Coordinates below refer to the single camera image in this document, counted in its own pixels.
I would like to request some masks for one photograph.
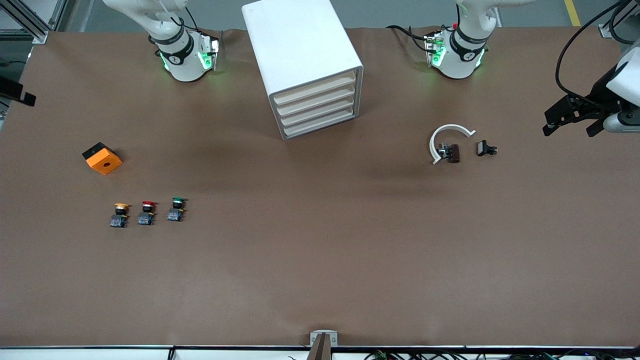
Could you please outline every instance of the brown table surface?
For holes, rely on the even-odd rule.
[[[244,31],[195,83],[144,33],[50,34],[22,77],[36,106],[0,132],[2,345],[637,345],[640,137],[542,133],[574,31],[497,29],[454,81],[402,34],[349,30],[361,115],[288,142]],[[618,54],[587,31],[566,85],[587,93]],[[477,134],[441,134],[462,161],[432,165],[451,122]],[[98,141],[124,159],[111,175],[81,156]],[[143,200],[155,225],[108,226]]]

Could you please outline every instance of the gray floor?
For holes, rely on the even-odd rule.
[[[201,28],[245,29],[240,9],[251,2],[253,0],[190,0],[189,9]],[[346,28],[384,28],[391,24],[419,27],[451,24],[456,20],[453,0],[332,0],[332,3]],[[591,5],[591,8],[599,11],[597,5]],[[571,25],[563,0],[538,0],[520,8],[503,9],[502,22],[505,26]],[[84,30],[142,31],[131,19],[100,0],[94,1]]]

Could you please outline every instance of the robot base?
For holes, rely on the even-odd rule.
[[[207,71],[215,70],[218,59],[218,40],[211,40],[207,35],[195,31],[188,31],[194,38],[196,46],[180,65],[172,63],[172,59],[165,59],[164,68],[178,81],[190,82],[200,79]]]
[[[463,61],[450,46],[446,45],[450,44],[451,36],[453,36],[453,31],[445,29],[434,35],[433,42],[425,39],[425,48],[436,51],[435,54],[427,53],[427,62],[430,67],[438,69],[448,78],[464,79],[471,75],[476,67],[480,66],[484,50],[477,56],[474,55],[475,58],[473,60]]]

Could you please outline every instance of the cable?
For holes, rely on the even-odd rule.
[[[631,3],[631,1],[632,0],[626,0],[623,3],[618,3],[618,7],[615,9],[615,11],[613,11],[613,14],[611,14],[611,20],[609,20],[609,31],[611,32],[611,36],[614,39],[616,39],[617,42],[622,43],[622,44],[626,44],[626,45],[632,45],[634,42],[631,41],[631,40],[627,40],[627,39],[623,39],[623,38],[619,37],[618,34],[616,33],[616,27],[615,26],[611,26],[611,24],[613,24],[613,20],[616,18],[616,16],[618,16],[618,14],[622,11],[622,9],[627,7],[627,5],[629,5]]]
[[[389,26],[387,26],[387,29],[398,29],[398,30],[402,31],[405,35],[410,37],[411,40],[413,40],[413,43],[418,47],[418,49],[420,49],[420,50],[422,50],[422,51],[424,51],[426,53],[429,53],[429,54],[435,54],[436,53],[435,50],[426,49],[426,48],[420,46],[420,44],[418,44],[418,41],[416,41],[416,39],[424,41],[425,40],[424,37],[433,35],[433,33],[429,33],[427,35],[424,35],[423,37],[419,37],[418,35],[414,35],[413,34],[413,32],[411,31],[411,26],[409,26],[409,30],[408,31],[405,30],[404,28],[402,28],[401,26],[398,26],[398,25],[389,25]]]
[[[389,26],[387,26],[387,29],[398,29],[398,30],[402,31],[408,37],[413,37],[413,38],[416,38],[418,40],[424,40],[424,38],[421,38],[418,35],[414,35],[413,33],[405,30],[403,27],[398,26],[398,25],[389,25]]]
[[[638,8],[638,5],[634,5],[631,9],[629,9],[629,11],[627,11],[624,15],[622,15],[620,17],[620,19],[618,19],[618,21],[616,21],[615,24],[613,24],[613,27],[615,28],[616,26],[618,26],[619,23],[622,22],[622,20],[624,20],[626,17],[629,16],[629,14],[631,14],[632,12],[634,12],[636,9]]]
[[[604,108],[604,106],[602,106],[601,104],[598,104],[598,103],[596,103],[594,101],[591,101],[591,100],[587,99],[586,97],[584,97],[582,95],[579,95],[579,94],[577,94],[575,92],[572,92],[571,90],[569,90],[566,87],[564,87],[564,85],[562,85],[562,82],[560,81],[560,66],[562,65],[562,60],[564,58],[564,54],[566,53],[567,49],[569,49],[569,47],[571,46],[573,41],[578,37],[578,35],[580,35],[587,27],[589,27],[589,25],[593,24],[596,20],[598,20],[599,18],[603,17],[606,13],[608,13],[609,11],[615,9],[620,4],[621,4],[621,1],[618,1],[617,3],[611,5],[610,7],[606,8],[604,11],[602,11],[601,13],[596,15],[593,19],[587,21],[587,23],[585,23],[585,25],[582,25],[582,27],[580,29],[578,29],[578,31],[576,31],[575,34],[573,34],[573,36],[571,37],[571,39],[569,39],[569,41],[566,43],[566,45],[564,46],[564,48],[560,52],[560,56],[558,56],[558,61],[557,61],[557,64],[556,64],[556,84],[558,85],[560,90],[566,92],[567,94],[569,94],[571,96],[574,96],[574,97],[577,97],[579,99],[582,99],[583,101],[586,101],[586,102],[592,104],[593,106],[596,106],[597,108]]]
[[[193,20],[193,15],[191,14],[191,11],[189,11],[188,7],[184,7],[185,10],[187,10],[187,13],[189,14],[189,17],[191,18],[191,22],[193,23],[193,27],[194,28],[198,28],[198,24],[196,24],[196,20]]]
[[[418,44],[418,41],[416,41],[416,36],[413,35],[413,32],[411,31],[411,26],[409,26],[409,34],[411,35],[411,40],[413,40],[413,43],[418,47],[418,49],[424,51],[425,53],[429,53],[429,54],[435,54],[436,51],[435,50],[431,50],[431,49],[426,49],[422,46],[420,46],[420,44]]]

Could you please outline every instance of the green led light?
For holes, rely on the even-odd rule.
[[[167,71],[170,71],[169,70],[169,65],[166,64],[166,60],[165,60],[164,56],[162,55],[162,53],[160,53],[160,59],[162,59],[162,63],[164,64],[164,69],[167,70]]]
[[[442,58],[447,54],[447,48],[441,46],[440,49],[433,55],[433,66],[440,66],[442,64]]]
[[[484,55],[484,49],[480,52],[480,55],[478,55],[478,61],[476,63],[476,67],[480,66],[480,62],[482,61],[482,55]]]
[[[206,53],[203,54],[199,51],[198,58],[200,59],[200,62],[202,63],[202,67],[205,70],[211,69],[211,57],[209,55],[207,55]]]

